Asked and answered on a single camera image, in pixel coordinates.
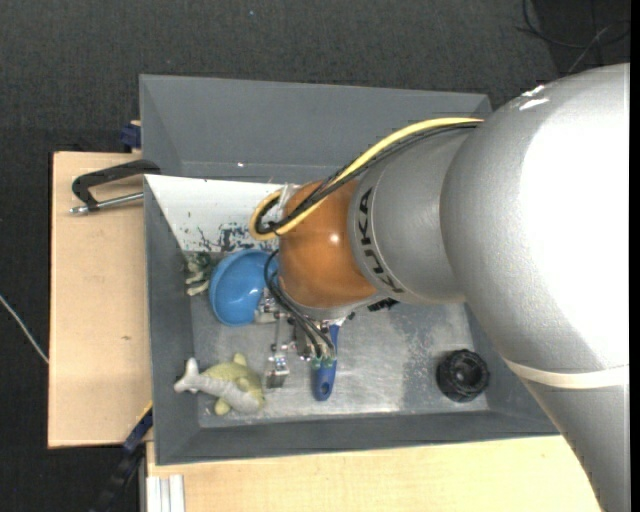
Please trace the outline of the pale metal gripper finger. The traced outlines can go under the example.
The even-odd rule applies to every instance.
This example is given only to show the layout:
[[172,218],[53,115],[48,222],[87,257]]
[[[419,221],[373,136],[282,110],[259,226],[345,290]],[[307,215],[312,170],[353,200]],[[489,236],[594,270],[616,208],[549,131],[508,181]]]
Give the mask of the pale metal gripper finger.
[[288,319],[279,319],[274,327],[274,337],[270,345],[272,353],[287,353],[295,343],[295,326]]
[[288,358],[284,353],[275,353],[268,358],[268,361],[269,365],[265,371],[266,388],[280,389],[290,375]]

